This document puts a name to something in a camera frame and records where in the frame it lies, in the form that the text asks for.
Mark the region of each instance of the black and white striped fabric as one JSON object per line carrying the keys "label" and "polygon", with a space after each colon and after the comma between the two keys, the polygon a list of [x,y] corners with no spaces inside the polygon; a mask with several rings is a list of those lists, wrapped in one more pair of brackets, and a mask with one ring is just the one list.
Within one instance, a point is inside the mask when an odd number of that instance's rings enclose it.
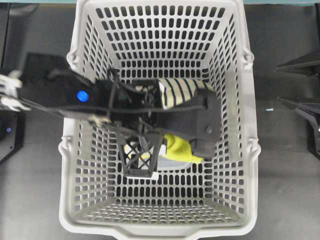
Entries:
{"label": "black and white striped fabric", "polygon": [[197,89],[213,88],[200,80],[186,78],[159,78],[161,101],[164,109],[170,109],[190,100]]}

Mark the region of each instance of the yellow cloth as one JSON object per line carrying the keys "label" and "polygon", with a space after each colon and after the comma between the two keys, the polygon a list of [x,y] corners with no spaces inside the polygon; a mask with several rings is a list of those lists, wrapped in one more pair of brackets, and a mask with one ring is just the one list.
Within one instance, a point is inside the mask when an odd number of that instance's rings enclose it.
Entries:
{"label": "yellow cloth", "polygon": [[194,164],[200,164],[204,160],[202,157],[192,155],[190,143],[181,137],[167,133],[164,138],[167,140],[164,156],[166,159]]}

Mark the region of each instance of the small blue object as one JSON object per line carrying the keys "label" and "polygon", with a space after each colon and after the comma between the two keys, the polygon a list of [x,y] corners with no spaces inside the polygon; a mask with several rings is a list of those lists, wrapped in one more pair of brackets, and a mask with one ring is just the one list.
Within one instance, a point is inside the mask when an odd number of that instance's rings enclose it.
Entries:
{"label": "small blue object", "polygon": [[76,94],[76,97],[78,98],[78,100],[82,103],[85,103],[89,100],[89,95],[86,91],[84,90],[80,90],[78,91],[78,93]]}

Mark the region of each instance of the gray plastic basket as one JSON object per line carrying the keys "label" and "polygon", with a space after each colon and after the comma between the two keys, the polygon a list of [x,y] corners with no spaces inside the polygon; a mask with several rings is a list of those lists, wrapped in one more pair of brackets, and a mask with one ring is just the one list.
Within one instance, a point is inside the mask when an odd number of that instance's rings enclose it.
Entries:
{"label": "gray plastic basket", "polygon": [[243,235],[255,225],[258,155],[253,59],[240,0],[79,0],[67,56],[90,79],[191,78],[221,100],[213,159],[123,177],[115,134],[65,119],[60,222],[69,231],[119,239]]}

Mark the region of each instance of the dark floor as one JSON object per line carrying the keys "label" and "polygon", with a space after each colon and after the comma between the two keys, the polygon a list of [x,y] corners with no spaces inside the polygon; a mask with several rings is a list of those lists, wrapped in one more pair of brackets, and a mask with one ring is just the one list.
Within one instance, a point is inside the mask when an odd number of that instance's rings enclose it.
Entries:
{"label": "dark floor", "polygon": [[[276,65],[319,48],[312,6],[248,5],[246,17],[255,54],[259,157],[258,218],[245,236],[228,240],[318,240],[320,160],[308,152],[307,123],[275,101],[320,95],[316,78],[274,72]],[[0,19],[5,10],[0,9]],[[40,5],[10,12],[4,67],[17,68],[26,52],[65,56],[70,47],[73,5]],[[2,44],[0,22],[0,48]],[[273,112],[265,109],[274,108]],[[111,240],[67,232],[59,223],[63,122],[33,111],[26,116],[24,147],[0,165],[1,240]]]}

